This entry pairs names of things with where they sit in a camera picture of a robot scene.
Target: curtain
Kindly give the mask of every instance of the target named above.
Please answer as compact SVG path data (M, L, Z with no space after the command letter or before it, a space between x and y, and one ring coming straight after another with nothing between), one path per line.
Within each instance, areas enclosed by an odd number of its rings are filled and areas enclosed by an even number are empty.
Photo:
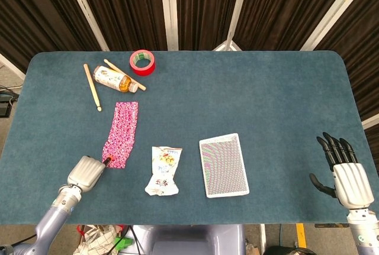
M87 0L111 51L167 50L162 0Z
M76 0L0 0L0 39L23 72L42 51L100 50Z
M212 50L227 38L236 0L177 0L180 50Z
M365 130L368 144L370 145L372 157L379 174L379 125Z
M244 0L233 41L242 50L299 50L334 0Z
M379 114L379 0L354 0L317 46L341 55L362 120Z

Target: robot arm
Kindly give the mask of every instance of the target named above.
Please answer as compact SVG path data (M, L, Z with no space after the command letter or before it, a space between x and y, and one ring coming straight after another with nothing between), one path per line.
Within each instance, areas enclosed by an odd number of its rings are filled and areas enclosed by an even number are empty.
M379 222L375 213L368 210L374 195L362 164L358 163L351 145L323 133L325 140L317 137L323 147L335 188L322 185L314 174L312 184L321 192L337 198L349 210L348 222L359 255L379 255Z
M47 255L60 229L81 200L82 192L90 191L111 159L101 163L83 156L68 176L67 185L59 189L58 197L36 226L37 239L32 245L20 244L0 249L0 255Z

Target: pink towel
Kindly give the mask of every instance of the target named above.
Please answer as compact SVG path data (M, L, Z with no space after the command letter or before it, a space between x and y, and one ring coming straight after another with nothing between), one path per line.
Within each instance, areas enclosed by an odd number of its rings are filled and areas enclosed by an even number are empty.
M108 140L102 148L102 161L112 156L108 167L125 168L133 148L137 127L138 102L118 102Z

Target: table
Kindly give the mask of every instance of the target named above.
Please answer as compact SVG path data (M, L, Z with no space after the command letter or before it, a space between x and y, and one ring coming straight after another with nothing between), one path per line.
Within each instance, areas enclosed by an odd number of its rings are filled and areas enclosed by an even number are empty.
M100 159L116 102L139 102L136 142L124 170L108 169L83 195L72 224L231 224L346 222L338 201L312 186L333 186L323 131L347 139L364 165L379 211L379 182L342 59L332 51L156 51L157 68L136 77L131 52L40 53L30 62L0 160L0 224L35 224L83 155ZM147 91L96 84L83 63L103 59ZM238 133L250 194L205 197L199 140ZM179 194L149 196L151 146L182 147Z

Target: bottle label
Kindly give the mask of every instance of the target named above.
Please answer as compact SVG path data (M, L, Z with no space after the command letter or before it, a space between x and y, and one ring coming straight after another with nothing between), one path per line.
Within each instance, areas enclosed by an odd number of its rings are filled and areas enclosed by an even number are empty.
M97 82L117 91L120 91L120 83L123 78L124 75L122 73L118 73L104 66L99 67L95 73L95 80Z

